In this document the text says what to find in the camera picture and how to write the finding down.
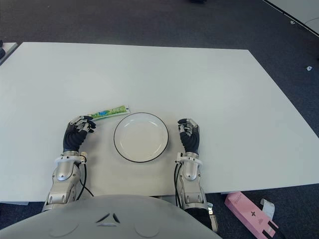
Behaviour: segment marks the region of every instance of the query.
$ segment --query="gray carpet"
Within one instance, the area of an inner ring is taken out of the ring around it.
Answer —
[[[0,14],[5,42],[248,49],[319,135],[319,38],[261,0],[0,0]],[[274,221],[287,238],[319,238],[319,185],[245,194],[256,204],[261,198],[275,203]],[[223,205],[223,196],[208,199],[223,238],[254,238]],[[0,228],[41,207],[0,204]]]

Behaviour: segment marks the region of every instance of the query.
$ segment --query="green toothpaste tube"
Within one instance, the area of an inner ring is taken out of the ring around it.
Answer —
[[[129,113],[130,113],[130,109],[128,106],[119,106],[110,110],[105,110],[105,111],[97,112],[94,114],[90,114],[88,116],[93,117],[93,120],[99,120],[99,119],[103,119],[103,118],[107,118],[111,116],[125,115]]]

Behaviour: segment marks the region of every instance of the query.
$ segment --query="pink box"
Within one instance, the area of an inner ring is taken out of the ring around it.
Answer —
[[[271,239],[278,231],[278,226],[242,192],[228,194],[225,205],[258,239]]]

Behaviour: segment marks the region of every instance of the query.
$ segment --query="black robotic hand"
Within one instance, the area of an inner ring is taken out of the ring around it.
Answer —
[[[94,132],[95,123],[90,116],[79,116],[72,120],[65,131],[63,139],[63,152],[65,151],[79,151],[80,145],[90,132]]]
[[[199,126],[192,119],[181,119],[178,121],[180,140],[185,152],[198,154],[199,147]]]

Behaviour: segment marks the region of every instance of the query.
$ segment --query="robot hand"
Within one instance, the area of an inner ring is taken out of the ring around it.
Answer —
[[[185,152],[192,152],[198,155],[199,147],[199,126],[192,119],[181,119],[178,121],[180,140]]]
[[[178,153],[174,172],[176,204],[212,229],[205,193],[200,186],[199,126],[192,119],[178,121],[185,153]]]
[[[79,199],[86,183],[85,152],[79,153],[80,145],[89,132],[93,132],[95,123],[90,116],[79,116],[72,120],[65,131],[63,139],[63,154],[55,161],[56,169],[52,174],[52,187],[43,206],[43,211],[65,205]],[[79,165],[84,165],[84,183],[80,194],[76,198],[76,185],[80,181]]]
[[[68,124],[63,139],[63,152],[79,151],[88,132],[94,132],[92,129],[95,128],[95,123],[92,119],[90,116],[79,116]]]

